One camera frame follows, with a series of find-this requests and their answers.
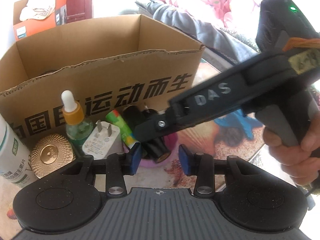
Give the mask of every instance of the charger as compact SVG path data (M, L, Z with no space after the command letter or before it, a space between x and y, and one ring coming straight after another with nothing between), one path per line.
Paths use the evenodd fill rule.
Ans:
M120 128L100 120L96 124L97 126L82 145L84 154L100 160L107 158L109 154L123 152Z

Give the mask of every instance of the white rubber dropper bulb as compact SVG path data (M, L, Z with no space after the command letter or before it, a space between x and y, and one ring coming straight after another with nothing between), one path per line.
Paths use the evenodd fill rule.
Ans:
M61 94L61 99L62 99L65 112L71 113L77 109L78 105L70 90L63 91Z

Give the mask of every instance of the gold round compact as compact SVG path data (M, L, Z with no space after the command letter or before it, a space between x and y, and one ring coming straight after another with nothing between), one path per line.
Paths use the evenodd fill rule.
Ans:
M42 138L31 152L31 168L38 178L56 171L75 159L71 144L55 133Z

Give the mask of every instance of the white sticker on orange box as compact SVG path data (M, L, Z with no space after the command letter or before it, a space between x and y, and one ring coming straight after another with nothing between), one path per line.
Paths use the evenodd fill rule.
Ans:
M17 29L17 36L18 36L18 39L21 39L27 36L27 30L25 26L22 26Z

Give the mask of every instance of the cardboard box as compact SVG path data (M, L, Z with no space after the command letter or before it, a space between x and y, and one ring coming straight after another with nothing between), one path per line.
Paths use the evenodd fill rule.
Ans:
M27 6L28 0L20 0L13 5L13 30L16 41L35 33L48 30L58 25L67 23L67 0L56 0L54 12L44 20L28 19L20 21L20 14L23 8Z
M27 141L64 131L71 90L95 122L114 108L167 101L191 87L204 46L143 15L96 18L17 41L0 60L0 113Z

